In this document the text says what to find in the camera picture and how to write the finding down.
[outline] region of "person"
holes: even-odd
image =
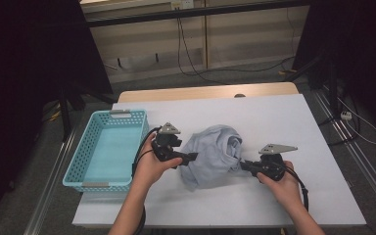
[[[132,184],[109,235],[134,234],[142,217],[145,199],[151,186],[161,178],[167,169],[182,163],[180,158],[166,162],[159,161],[151,146],[154,138],[155,133],[149,135],[141,149],[142,157],[136,168]],[[285,161],[285,165],[293,168],[291,162]],[[298,181],[291,174],[285,172],[285,175],[279,181],[273,181],[262,173],[258,173],[257,177],[261,183],[267,185],[276,200],[292,218],[299,235],[324,234],[304,207]]]

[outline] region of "teal basket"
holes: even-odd
[[[79,192],[128,191],[133,160],[148,132],[144,110],[93,113],[63,184]]]

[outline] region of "basket handle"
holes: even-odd
[[[132,118],[130,110],[110,110],[109,114],[112,118]]]
[[[83,188],[109,188],[109,182],[82,182]]]

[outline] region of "cloth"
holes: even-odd
[[[214,125],[193,134],[181,150],[186,154],[198,153],[196,160],[179,167],[184,183],[196,188],[237,170],[241,143],[240,135],[228,125]]]

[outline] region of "white table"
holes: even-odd
[[[282,154],[309,190],[309,212],[321,226],[365,224],[346,180],[300,95],[119,103],[114,109],[145,109],[150,127],[170,121],[182,133],[215,124],[235,128],[243,138],[242,158],[259,160],[268,143],[297,146]],[[111,226],[124,195],[84,193],[74,225]],[[190,190],[179,170],[168,170],[146,200],[146,227],[277,227],[292,225],[266,186],[249,173],[227,173],[209,188]]]

